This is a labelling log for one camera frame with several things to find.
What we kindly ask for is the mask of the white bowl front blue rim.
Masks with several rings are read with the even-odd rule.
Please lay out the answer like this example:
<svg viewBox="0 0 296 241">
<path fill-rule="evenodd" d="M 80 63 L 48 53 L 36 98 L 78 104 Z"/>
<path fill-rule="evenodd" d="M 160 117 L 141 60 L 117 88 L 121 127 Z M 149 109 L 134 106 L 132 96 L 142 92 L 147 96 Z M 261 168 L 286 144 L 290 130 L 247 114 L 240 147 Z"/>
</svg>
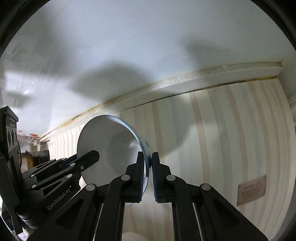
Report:
<svg viewBox="0 0 296 241">
<path fill-rule="evenodd" d="M 112 115 L 99 115 L 88 121 L 77 143 L 77 157 L 91 150 L 100 154 L 99 161 L 82 171 L 86 184 L 102 186 L 125 174 L 128 165 L 137 161 L 138 152 L 144 154 L 145 193 L 152 162 L 151 145 L 131 125 Z"/>
</svg>

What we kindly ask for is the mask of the brown label patch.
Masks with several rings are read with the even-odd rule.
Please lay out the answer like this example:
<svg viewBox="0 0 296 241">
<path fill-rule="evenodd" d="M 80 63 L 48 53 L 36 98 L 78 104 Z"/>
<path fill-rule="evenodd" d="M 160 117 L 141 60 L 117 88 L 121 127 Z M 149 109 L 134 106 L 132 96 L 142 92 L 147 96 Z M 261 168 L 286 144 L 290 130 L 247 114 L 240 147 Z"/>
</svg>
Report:
<svg viewBox="0 0 296 241">
<path fill-rule="evenodd" d="M 257 179 L 238 185 L 237 205 L 243 205 L 248 202 L 259 199 L 265 195 L 267 176 L 261 176 Z"/>
</svg>

